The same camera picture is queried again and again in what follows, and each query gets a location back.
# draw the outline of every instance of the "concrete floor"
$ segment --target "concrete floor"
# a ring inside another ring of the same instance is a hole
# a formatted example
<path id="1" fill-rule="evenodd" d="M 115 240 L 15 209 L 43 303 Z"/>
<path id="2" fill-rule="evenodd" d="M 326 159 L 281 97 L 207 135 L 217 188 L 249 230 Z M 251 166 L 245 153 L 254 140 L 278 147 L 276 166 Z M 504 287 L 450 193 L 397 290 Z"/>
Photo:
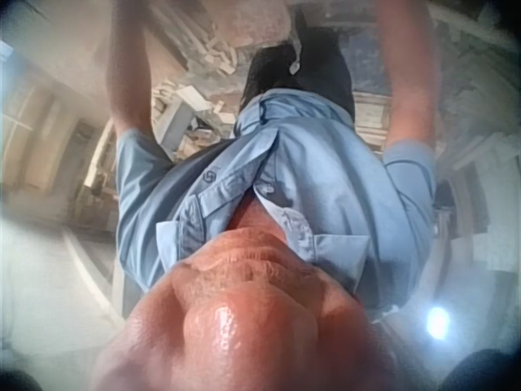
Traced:
<path id="1" fill-rule="evenodd" d="M 117 327 L 78 274 L 61 228 L 5 214 L 0 222 L 3 346 L 44 390 L 87 390 L 94 360 Z"/>

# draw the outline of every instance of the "bright light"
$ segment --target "bright light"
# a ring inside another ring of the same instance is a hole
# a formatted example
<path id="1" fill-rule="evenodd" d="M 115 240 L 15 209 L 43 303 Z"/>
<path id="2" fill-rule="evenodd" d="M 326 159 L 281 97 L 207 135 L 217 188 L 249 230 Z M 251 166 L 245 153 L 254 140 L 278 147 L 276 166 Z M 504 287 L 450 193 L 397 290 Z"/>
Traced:
<path id="1" fill-rule="evenodd" d="M 443 340 L 449 329 L 449 313 L 443 308 L 434 307 L 427 316 L 427 331 L 433 338 Z"/>

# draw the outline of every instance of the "sweaty skin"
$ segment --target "sweaty skin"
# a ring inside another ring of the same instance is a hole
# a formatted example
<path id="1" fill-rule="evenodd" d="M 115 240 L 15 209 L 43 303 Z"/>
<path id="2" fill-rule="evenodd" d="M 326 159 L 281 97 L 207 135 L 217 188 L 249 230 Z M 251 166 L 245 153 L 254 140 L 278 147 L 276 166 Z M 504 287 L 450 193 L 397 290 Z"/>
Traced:
<path id="1" fill-rule="evenodd" d="M 94 389 L 373 389 L 392 382 L 363 309 L 284 244 L 251 192 L 229 228 L 138 304 L 99 359 Z"/>

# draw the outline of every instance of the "man's forearm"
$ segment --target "man's forearm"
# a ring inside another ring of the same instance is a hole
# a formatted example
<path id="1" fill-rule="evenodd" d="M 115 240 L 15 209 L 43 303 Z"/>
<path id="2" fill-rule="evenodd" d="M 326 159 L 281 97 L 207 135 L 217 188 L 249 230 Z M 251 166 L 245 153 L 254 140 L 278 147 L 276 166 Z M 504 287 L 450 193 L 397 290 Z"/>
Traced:
<path id="1" fill-rule="evenodd" d="M 140 0 L 112 0 L 107 93 L 118 135 L 129 128 L 151 134 L 151 71 L 143 32 L 146 8 Z"/>
<path id="2" fill-rule="evenodd" d="M 387 145 L 434 144 L 439 68 L 425 0 L 376 0 L 383 59 L 392 87 Z"/>

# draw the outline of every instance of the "light blue shirt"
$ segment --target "light blue shirt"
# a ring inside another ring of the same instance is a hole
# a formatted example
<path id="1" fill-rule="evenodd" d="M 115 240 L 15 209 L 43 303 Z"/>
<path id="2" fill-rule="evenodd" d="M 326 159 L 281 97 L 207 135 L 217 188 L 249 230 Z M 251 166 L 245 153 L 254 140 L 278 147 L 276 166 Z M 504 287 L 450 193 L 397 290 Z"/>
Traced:
<path id="1" fill-rule="evenodd" d="M 433 151 L 402 141 L 381 161 L 345 110 L 298 90 L 257 97 L 236 129 L 176 166 L 138 130 L 118 140 L 118 255 L 143 291 L 225 231 L 252 188 L 304 261 L 370 308 L 404 304 L 433 237 Z"/>

